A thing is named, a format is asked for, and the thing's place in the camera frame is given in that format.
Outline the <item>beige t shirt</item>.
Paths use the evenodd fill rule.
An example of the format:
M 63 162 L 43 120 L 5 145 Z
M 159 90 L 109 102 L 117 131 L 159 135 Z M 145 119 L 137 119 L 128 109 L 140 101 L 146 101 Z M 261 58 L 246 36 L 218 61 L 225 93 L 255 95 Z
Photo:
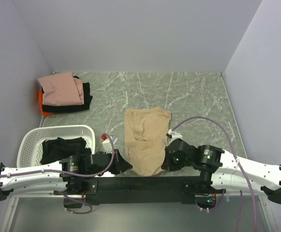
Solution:
M 139 176 L 162 171 L 171 113 L 160 107 L 129 108 L 124 115 L 125 156 Z

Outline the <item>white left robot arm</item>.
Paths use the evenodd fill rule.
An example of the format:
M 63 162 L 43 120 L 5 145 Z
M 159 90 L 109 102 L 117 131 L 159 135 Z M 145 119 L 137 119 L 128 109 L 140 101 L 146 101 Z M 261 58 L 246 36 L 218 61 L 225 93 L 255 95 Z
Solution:
M 132 167 L 117 149 L 114 153 L 70 156 L 27 168 L 8 168 L 0 163 L 0 201 L 6 200 L 9 195 L 38 191 L 78 194 L 84 187 L 84 179 L 101 176 L 106 172 L 117 175 Z

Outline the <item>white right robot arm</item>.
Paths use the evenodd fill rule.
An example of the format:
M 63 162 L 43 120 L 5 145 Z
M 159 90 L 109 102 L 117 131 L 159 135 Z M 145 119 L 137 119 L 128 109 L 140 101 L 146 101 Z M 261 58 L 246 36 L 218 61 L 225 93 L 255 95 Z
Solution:
M 253 191 L 281 204 L 281 164 L 269 165 L 234 155 L 212 146 L 195 147 L 174 139 L 165 148 L 162 169 L 170 172 L 192 167 L 200 172 L 194 183 L 185 184 L 195 195 L 214 190 Z

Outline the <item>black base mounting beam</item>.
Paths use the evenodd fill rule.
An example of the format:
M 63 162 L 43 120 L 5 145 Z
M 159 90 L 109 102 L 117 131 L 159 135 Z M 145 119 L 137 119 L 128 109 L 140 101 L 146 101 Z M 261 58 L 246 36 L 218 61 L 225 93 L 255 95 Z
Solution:
M 63 191 L 68 196 L 85 196 L 91 205 L 120 203 L 195 204 L 196 196 L 220 194 L 197 176 L 72 178 Z

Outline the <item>black clothes in basket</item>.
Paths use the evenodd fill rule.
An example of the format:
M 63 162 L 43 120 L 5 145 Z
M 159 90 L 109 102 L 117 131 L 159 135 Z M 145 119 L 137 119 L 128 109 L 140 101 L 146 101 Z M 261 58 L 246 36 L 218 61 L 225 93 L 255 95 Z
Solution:
M 58 137 L 54 140 L 42 142 L 43 155 L 40 163 L 42 165 L 66 159 L 70 156 L 91 155 L 90 148 L 86 148 L 86 141 L 82 137 L 74 139 L 63 139 Z

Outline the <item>folded black t shirt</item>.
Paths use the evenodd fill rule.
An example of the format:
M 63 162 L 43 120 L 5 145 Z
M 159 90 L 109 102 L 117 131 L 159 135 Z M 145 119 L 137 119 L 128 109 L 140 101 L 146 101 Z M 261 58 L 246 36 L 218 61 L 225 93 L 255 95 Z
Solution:
M 84 90 L 84 104 L 83 105 L 70 105 L 70 106 L 50 106 L 43 105 L 43 110 L 51 114 L 69 114 L 78 113 L 89 110 L 93 97 L 90 94 L 90 83 L 83 83 Z

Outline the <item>white plastic laundry basket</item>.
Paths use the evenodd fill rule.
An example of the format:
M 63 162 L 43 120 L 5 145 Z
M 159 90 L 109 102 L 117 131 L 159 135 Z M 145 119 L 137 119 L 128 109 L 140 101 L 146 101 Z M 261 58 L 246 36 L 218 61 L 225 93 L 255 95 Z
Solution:
M 35 128 L 29 131 L 23 138 L 18 155 L 17 168 L 39 166 L 43 156 L 42 142 L 56 138 L 74 139 L 82 137 L 86 141 L 86 148 L 95 152 L 95 133 L 86 125 L 68 125 Z

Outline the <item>folded orange t shirt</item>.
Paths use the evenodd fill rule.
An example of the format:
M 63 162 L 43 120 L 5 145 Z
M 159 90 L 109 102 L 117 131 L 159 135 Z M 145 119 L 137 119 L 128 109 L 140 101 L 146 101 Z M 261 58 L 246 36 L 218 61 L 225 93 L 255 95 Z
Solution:
M 43 101 L 43 92 L 41 90 L 39 90 L 38 91 L 38 103 L 39 103 L 40 112 L 41 112 L 42 116 L 49 116 L 49 115 L 51 115 L 51 113 L 45 112 L 43 110 L 42 101 Z

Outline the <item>folded pink t shirt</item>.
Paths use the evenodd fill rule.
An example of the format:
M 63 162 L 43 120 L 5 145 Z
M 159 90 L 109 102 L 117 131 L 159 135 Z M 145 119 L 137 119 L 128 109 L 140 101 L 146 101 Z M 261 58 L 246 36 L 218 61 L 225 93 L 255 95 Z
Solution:
M 43 105 L 70 106 L 84 104 L 83 82 L 71 72 L 57 73 L 37 79 L 43 93 Z

